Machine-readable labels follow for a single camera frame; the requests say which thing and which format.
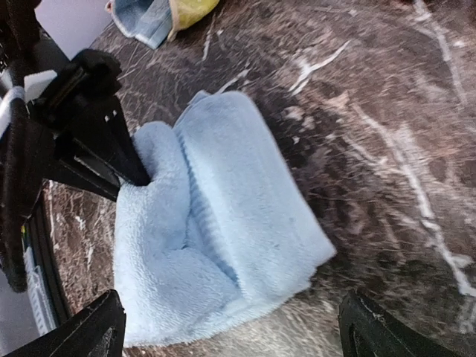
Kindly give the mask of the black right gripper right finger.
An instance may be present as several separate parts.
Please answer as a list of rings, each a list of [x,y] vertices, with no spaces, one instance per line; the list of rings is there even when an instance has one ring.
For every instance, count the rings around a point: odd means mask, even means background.
[[[338,325],[344,356],[459,356],[404,325],[360,289],[343,298]]]

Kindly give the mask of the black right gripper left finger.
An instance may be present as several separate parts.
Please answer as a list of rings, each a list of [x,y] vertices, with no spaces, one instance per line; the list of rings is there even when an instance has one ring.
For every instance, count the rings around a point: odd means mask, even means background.
[[[9,356],[122,356],[126,314],[114,289]]]

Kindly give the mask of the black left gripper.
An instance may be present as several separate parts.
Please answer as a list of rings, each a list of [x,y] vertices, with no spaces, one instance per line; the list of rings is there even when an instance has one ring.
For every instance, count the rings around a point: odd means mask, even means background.
[[[40,64],[52,65],[53,54],[38,55],[38,1],[1,2],[1,77],[9,91],[23,89],[25,78]],[[149,175],[137,154],[116,92],[119,62],[103,51],[85,49],[61,67],[36,99],[27,99],[24,113],[1,128],[1,146],[24,147],[34,121],[45,126],[44,178],[116,201],[118,176],[147,186]]]

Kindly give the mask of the light blue towel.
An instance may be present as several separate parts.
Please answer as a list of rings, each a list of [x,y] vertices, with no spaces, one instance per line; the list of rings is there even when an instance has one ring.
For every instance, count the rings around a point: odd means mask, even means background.
[[[335,246],[254,102],[197,93],[173,125],[133,144],[151,181],[121,186],[114,288],[126,347],[209,338],[309,288]]]

